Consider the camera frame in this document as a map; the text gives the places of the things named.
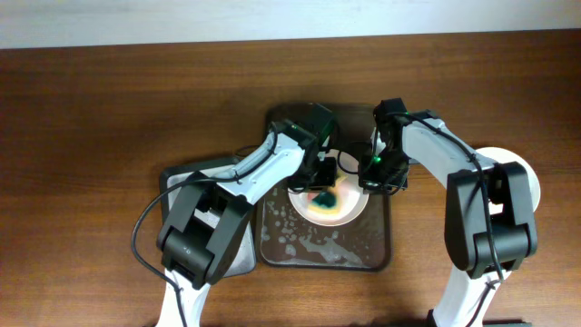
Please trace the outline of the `green and yellow sponge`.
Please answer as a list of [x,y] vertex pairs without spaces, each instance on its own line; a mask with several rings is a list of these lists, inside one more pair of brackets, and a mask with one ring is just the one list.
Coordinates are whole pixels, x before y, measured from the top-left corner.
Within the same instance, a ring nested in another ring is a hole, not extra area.
[[319,193],[310,194],[307,197],[307,212],[310,214],[335,215],[338,214],[344,204],[341,196],[342,185],[347,177],[338,177],[335,184]]

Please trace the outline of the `small black soapy tray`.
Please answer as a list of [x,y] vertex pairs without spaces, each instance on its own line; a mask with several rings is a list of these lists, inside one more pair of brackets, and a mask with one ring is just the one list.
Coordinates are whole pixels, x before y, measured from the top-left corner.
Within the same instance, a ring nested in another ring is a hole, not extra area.
[[[236,157],[223,157],[219,159],[212,159],[198,163],[188,163],[164,168],[159,176],[160,192],[165,191],[169,187],[186,180],[192,173],[201,172],[208,176],[213,176],[221,171],[227,170],[237,164],[240,160]],[[172,208],[172,204],[178,194],[179,190],[168,193],[161,199],[162,222],[165,220]],[[212,228],[217,226],[219,216],[214,212],[198,213],[196,217],[210,225]],[[235,256],[231,267],[224,274],[224,278],[243,275],[250,273],[256,266],[257,260],[255,256],[255,249],[253,244],[253,236],[251,231],[251,224],[248,223],[244,235],[241,239],[239,251]]]

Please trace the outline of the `pinkish plate with red smear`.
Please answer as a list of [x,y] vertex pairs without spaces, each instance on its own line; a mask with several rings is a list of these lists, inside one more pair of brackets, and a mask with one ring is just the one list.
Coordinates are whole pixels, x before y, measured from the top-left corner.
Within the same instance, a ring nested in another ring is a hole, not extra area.
[[304,219],[321,226],[340,226],[356,219],[365,209],[369,195],[359,186],[354,172],[359,162],[352,155],[342,152],[337,167],[335,184],[321,192],[288,191],[290,203]]

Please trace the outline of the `dark brown plastic tray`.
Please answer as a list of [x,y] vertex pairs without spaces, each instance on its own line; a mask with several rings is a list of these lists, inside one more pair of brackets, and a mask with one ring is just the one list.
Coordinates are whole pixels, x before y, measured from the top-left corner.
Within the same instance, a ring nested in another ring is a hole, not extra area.
[[[350,142],[369,140],[373,129],[372,104],[332,104],[330,109],[340,125],[336,145],[347,152],[341,154],[343,167],[348,168],[348,154],[359,158],[363,144]],[[285,118],[300,120],[311,111],[310,103],[289,103],[275,106],[266,113],[265,127]],[[276,184],[257,205],[256,256],[264,263],[281,268],[317,268],[379,272],[391,261],[391,210],[386,195],[370,195],[367,203],[350,222],[338,226],[322,226],[309,222],[291,203],[285,181]]]

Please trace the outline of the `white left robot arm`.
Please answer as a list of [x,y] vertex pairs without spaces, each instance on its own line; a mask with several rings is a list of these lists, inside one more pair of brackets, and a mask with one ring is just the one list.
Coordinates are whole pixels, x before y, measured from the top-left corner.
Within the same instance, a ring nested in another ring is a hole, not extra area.
[[214,175],[192,173],[168,188],[176,196],[156,241],[166,283],[159,325],[199,325],[211,286],[239,252],[254,205],[284,179],[312,187],[335,127],[331,118],[273,123],[264,143],[235,165]]

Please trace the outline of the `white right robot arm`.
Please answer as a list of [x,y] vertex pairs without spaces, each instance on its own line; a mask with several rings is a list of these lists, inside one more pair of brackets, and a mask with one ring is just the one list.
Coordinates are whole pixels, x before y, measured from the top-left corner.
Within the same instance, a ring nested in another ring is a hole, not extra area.
[[526,168],[478,154],[430,111],[376,108],[372,150],[359,185],[394,194],[412,162],[445,188],[444,242],[453,267],[428,326],[481,326],[498,288],[537,251],[534,204]]

